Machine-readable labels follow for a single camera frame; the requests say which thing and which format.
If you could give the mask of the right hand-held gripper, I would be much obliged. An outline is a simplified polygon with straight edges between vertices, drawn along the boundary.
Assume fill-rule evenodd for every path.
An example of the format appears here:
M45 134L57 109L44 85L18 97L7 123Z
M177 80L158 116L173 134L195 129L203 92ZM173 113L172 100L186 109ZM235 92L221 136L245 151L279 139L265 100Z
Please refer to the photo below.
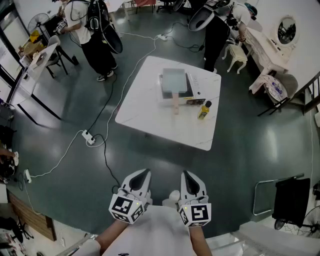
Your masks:
M197 198L178 203L177 212L186 227L202 227L211 221L212 205L206 194L206 185L197 175L187 170L182 172L180 198Z

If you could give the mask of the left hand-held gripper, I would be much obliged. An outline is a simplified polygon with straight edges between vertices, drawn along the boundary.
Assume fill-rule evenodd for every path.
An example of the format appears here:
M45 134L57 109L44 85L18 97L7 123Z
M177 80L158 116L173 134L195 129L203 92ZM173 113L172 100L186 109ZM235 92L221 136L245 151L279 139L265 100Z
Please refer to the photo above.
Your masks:
M122 189L113 194L109 205L108 210L114 219L134 224L143 215L148 206L153 204L151 179L152 173L149 168L137 170L124 179ZM146 197L137 197L129 192L144 192Z

